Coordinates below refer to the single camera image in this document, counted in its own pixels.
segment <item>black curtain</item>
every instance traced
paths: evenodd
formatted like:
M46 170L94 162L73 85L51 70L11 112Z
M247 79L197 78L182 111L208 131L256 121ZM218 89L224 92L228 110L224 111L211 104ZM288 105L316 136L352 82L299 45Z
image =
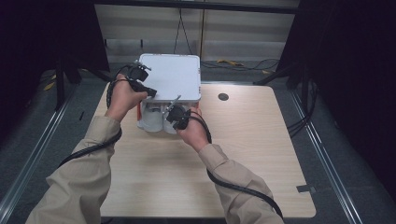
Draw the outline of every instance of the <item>black curtain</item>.
M396 201L396 3L340 1L312 77L352 146Z
M0 124L4 140L35 95L42 73L64 55L108 71L106 51L92 4L55 1L0 3ZM78 65L67 62L69 69Z

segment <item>black cable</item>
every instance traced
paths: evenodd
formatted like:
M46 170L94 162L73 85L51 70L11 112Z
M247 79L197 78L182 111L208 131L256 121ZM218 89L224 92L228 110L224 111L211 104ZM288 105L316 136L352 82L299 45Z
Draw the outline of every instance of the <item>black cable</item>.
M299 121L288 126L290 138L294 137L300 130L303 129L303 127L305 127L306 123L311 119L311 117L314 113L316 100L318 98L318 86L315 86L314 82L312 80L311 80L310 94L311 94L312 99L311 99L311 107L310 107L308 113L306 113L305 116L302 119L300 119Z
M87 154L93 153L94 151L97 151L97 150L102 149L104 147L108 147L110 145L115 144L117 141L120 140L121 136L122 136L122 129L120 129L119 132L116 135L114 135L113 137L111 137L108 141L106 141L104 143L101 143L101 144L98 144L98 145L93 146L93 147L86 147L86 148L84 148L84 149L82 149L80 151L77 151L77 152L71 154L70 156L66 157L66 159L64 159L61 162L61 164L59 164L58 168L61 167L62 165L64 165L65 163L67 163L68 161L71 161L73 159L85 156Z
M259 68L260 64L264 63L264 62L268 62L268 61L276 61L274 64L264 67L264 68ZM238 71L238 72L244 72L244 71L251 71L251 70L265 70L265 69L270 69L275 67L277 64L279 63L278 59L265 59L265 60L261 60L259 61L259 63L254 66L254 67L233 67L233 66L221 66L221 65L217 65L217 64L213 64L213 63L206 63L201 61L201 65L203 67L206 68L223 68L223 69L229 69L229 70L233 70L233 71Z
M237 191L245 192L247 194L250 194L250 195L253 195L253 196L256 196L258 198L263 199L270 206L272 206L275 209L276 213L283 219L282 211L280 210L279 206L277 205L277 203L272 198L268 197L267 195L265 195L265 194L263 194L261 192L258 192L257 190L254 190L254 189L248 189L248 188L244 188L244 187L240 187L240 186L237 186L237 185L233 185L233 184L229 184L229 183L223 182L223 181L215 178L208 170L206 170L206 172L207 172L207 175L209 176L210 180L212 180L215 184L217 184L219 186L222 186L222 187L227 188L227 189L234 189L234 190L237 190Z
M126 79L115 79L114 81L110 82L110 84L108 84L107 94L106 94L106 105L107 105L107 108L109 108L110 104L111 104L111 96L113 95L114 86L119 81L128 81L128 80L126 80Z
M202 120L202 122L205 124L207 130L209 131L209 128L207 127L207 124L206 124L204 118L202 118L202 116L200 114L198 114L197 112L191 111L191 113L196 114Z
M180 29L180 24L181 24L181 19L178 19L178 26L177 26L177 34L176 34L176 39L175 39L175 46L174 46L174 54L176 52L176 46L177 46L177 39L178 39L178 30Z
M186 28L184 28L183 17L181 16L181 8L178 10L178 15L180 16L181 26L183 27L184 36L186 37L187 47L189 48L190 55L192 55L192 51L191 51L191 48L190 48L189 39L187 38Z

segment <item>white box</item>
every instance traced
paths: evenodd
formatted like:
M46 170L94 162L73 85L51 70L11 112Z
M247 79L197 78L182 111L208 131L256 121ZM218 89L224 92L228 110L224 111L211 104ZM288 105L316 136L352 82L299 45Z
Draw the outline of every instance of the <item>white box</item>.
M196 106L201 99L200 59L194 55L142 54L139 62L151 68L144 85L157 91L154 98L139 106L137 126L147 132L165 130L176 133L164 120L163 111L179 95L177 103L185 108Z

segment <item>gray floor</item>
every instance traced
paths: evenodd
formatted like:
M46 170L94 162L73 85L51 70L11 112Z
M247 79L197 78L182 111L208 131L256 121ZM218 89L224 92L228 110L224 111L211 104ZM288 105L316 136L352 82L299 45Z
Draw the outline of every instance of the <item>gray floor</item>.
M112 63L113 73L122 63ZM254 66L257 62L243 62L246 66ZM262 67L271 66L274 62L266 62ZM21 199L17 203L8 223L23 223L31 209L47 189L45 177L56 169L62 158L66 157L74 145L84 135L92 118L93 112L106 83L95 76L82 72L83 80L77 86L69 107L64 113L55 134L52 136L45 154L35 168ZM205 68L202 66L202 80L232 81L249 84L264 78L262 71L235 72L228 69ZM290 92L286 89L286 78L279 78L269 84L276 94L282 115L287 125L299 119ZM40 134L46 128L56 103L56 91L42 91L47 81L37 90L37 95L27 108L26 116L18 124L11 137L1 146L0 166L3 171L0 183L1 197L9 189L12 181L28 159ZM396 206L382 185L377 181L370 167L350 146L342 131L334 125L334 120L326 105L317 100L313 123L326 147L329 157L340 175L347 192L350 194L361 223L396 223ZM305 130L294 138L292 143L304 172L307 184L315 188L312 198L317 214L308 219L286 218L286 223L353 223L347 219L346 213L334 193L323 165ZM222 219L150 219L150 218L114 218L111 223L224 223Z

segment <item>wrist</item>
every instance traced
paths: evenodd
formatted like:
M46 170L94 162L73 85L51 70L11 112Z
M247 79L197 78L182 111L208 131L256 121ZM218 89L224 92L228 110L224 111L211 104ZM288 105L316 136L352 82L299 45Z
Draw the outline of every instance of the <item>wrist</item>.
M207 145L209 145L209 143L207 141L195 144L194 146L192 146L194 148L194 150L199 153L202 149L204 149L204 147L206 147Z
M110 107L105 113L105 116L121 122L127 113L128 111L123 111Z

